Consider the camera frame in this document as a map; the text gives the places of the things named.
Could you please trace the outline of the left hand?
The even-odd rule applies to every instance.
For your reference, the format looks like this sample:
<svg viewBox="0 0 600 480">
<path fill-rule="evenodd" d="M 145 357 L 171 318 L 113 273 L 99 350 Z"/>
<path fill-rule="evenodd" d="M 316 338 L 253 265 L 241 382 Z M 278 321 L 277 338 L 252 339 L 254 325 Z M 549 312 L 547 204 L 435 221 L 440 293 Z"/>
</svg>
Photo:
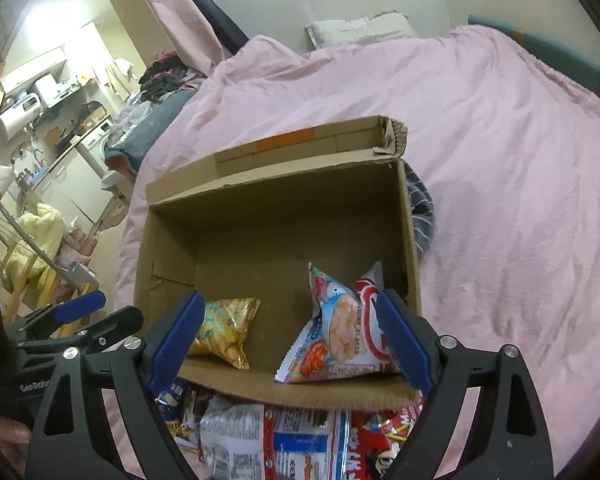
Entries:
<svg viewBox="0 0 600 480">
<path fill-rule="evenodd" d="M 0 450 L 22 476 L 26 473 L 31 430 L 21 422 L 0 415 Z"/>
</svg>

